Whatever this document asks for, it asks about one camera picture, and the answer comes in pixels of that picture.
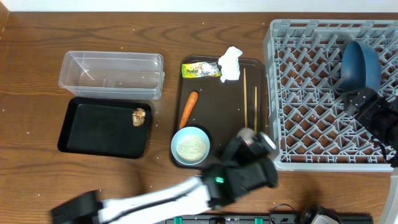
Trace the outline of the brown serving tray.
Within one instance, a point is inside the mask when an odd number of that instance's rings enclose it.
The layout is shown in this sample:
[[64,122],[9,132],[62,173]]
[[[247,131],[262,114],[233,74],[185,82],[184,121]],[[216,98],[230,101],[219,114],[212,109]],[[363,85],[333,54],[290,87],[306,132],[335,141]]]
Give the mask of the brown serving tray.
[[179,130],[180,119],[189,94],[198,92],[198,101],[187,121],[207,133],[210,139],[210,152],[206,159],[195,166],[178,163],[172,155],[175,166],[185,169],[204,169],[218,162],[220,152],[236,137],[244,127],[244,87],[243,76],[246,68],[248,127],[254,127],[254,89],[257,86],[257,130],[268,133],[267,127],[267,81],[265,66],[258,60],[239,59],[240,77],[238,81],[221,82],[218,77],[183,78],[178,81],[174,132]]

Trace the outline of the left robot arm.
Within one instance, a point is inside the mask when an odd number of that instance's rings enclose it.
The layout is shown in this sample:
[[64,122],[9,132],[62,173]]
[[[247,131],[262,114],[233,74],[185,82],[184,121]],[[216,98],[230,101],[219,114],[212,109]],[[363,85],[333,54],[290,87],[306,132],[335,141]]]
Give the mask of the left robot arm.
[[275,188],[278,174],[269,154],[276,145],[265,133],[239,134],[220,162],[173,187],[130,198],[99,200],[98,191],[50,211],[52,223],[157,223],[235,203],[252,190]]

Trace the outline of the grey dishwasher rack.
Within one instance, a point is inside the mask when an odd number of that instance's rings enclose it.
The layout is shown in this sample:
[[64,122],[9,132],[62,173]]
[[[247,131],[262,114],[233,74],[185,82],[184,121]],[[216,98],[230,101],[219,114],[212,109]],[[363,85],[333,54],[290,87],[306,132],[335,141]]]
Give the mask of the grey dishwasher rack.
[[344,111],[341,61],[352,40],[381,63],[379,94],[397,98],[397,22],[276,19],[263,41],[269,134],[283,171],[389,172],[393,148],[381,149]]

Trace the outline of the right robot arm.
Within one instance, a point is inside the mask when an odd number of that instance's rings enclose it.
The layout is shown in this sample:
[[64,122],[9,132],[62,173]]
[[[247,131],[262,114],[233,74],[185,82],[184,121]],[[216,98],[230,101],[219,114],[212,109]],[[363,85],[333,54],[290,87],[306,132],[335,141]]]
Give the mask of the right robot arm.
[[344,111],[377,139],[383,159],[393,168],[389,195],[379,222],[397,224],[397,156],[387,159],[385,147],[397,150],[397,102],[388,102],[371,88],[342,94]]

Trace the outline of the dark blue plate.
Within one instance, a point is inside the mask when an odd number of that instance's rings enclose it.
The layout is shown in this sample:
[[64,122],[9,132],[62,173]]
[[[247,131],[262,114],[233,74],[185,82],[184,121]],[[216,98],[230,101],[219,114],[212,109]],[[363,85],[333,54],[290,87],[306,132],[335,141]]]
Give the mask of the dark blue plate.
[[374,48],[364,42],[346,45],[341,62],[343,93],[370,88],[378,92],[381,86],[381,64]]

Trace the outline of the brown food scrap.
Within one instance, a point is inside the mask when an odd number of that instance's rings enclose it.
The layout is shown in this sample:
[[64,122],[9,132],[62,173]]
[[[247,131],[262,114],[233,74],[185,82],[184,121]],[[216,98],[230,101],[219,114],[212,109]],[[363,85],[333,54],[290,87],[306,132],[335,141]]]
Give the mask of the brown food scrap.
[[132,122],[134,126],[141,126],[145,122],[146,111],[142,108],[137,108],[132,113]]

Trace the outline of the left wooden chopstick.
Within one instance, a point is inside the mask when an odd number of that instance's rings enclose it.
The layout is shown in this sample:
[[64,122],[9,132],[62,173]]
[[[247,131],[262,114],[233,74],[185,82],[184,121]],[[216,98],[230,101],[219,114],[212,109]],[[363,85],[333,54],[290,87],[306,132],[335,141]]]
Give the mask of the left wooden chopstick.
[[243,87],[244,87],[244,125],[248,128],[248,100],[247,100],[247,82],[246,82],[246,68],[243,70]]

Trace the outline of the yellow snack wrapper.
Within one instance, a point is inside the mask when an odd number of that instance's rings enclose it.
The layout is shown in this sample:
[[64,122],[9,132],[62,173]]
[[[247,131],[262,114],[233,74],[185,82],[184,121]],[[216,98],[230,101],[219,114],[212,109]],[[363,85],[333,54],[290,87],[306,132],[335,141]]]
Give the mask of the yellow snack wrapper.
[[215,62],[183,63],[183,78],[220,77],[221,72]]

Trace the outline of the white napkin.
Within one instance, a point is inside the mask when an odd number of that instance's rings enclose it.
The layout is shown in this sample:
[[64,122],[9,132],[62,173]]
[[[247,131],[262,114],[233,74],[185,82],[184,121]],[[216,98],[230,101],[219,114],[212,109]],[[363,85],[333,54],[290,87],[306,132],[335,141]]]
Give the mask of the white napkin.
[[226,80],[236,81],[240,77],[239,57],[243,54],[238,48],[231,46],[225,54],[218,59],[218,65],[221,67],[220,80],[224,83]]

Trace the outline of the light blue rice bowl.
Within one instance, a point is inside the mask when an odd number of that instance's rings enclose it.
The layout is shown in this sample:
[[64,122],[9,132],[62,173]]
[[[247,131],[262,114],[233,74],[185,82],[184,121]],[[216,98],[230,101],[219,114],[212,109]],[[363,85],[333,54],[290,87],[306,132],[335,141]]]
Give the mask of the light blue rice bowl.
[[185,166],[203,162],[210,152],[210,139],[206,132],[196,127],[177,131],[170,145],[172,157]]

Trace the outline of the orange carrot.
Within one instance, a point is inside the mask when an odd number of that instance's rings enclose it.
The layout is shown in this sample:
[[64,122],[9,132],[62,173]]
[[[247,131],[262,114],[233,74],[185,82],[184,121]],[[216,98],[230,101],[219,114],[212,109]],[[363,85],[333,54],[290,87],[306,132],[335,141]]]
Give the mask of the orange carrot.
[[195,105],[196,105],[197,100],[198,100],[198,92],[197,91],[191,92],[188,97],[188,100],[185,104],[183,113],[182,113],[182,117],[181,117],[180,124],[179,124],[180,129],[185,127],[185,125],[186,125]]

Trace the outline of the black plastic tray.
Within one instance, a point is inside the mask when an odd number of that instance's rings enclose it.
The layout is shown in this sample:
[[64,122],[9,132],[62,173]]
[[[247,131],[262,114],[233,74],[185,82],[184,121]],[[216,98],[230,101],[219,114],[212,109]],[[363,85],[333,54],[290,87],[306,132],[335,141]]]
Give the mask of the black plastic tray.
[[[146,111],[134,126],[135,109]],[[58,139],[61,152],[138,159],[143,156],[151,123],[146,103],[75,97],[70,100]]]

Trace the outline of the pink cup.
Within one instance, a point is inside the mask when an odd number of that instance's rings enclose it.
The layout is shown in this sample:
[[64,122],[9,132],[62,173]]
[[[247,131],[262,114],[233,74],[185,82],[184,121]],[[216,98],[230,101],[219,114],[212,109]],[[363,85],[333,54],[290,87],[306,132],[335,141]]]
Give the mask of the pink cup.
[[255,133],[251,128],[242,128],[237,134],[248,146],[254,142]]

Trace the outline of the clear plastic bin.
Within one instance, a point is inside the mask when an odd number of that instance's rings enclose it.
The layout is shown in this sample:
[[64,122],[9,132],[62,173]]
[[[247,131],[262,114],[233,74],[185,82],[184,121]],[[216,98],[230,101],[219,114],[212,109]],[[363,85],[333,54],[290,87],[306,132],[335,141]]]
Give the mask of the clear plastic bin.
[[161,54],[69,51],[58,84],[86,98],[159,100],[164,78]]

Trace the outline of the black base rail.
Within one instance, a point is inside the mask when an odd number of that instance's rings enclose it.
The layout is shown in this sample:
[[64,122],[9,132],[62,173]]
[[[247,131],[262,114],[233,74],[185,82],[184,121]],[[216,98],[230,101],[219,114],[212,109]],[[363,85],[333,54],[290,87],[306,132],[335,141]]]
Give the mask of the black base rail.
[[290,207],[282,203],[269,215],[185,215],[169,218],[163,224],[374,224],[373,217],[364,214],[336,213],[320,205],[308,207],[306,211],[279,213],[279,207]]

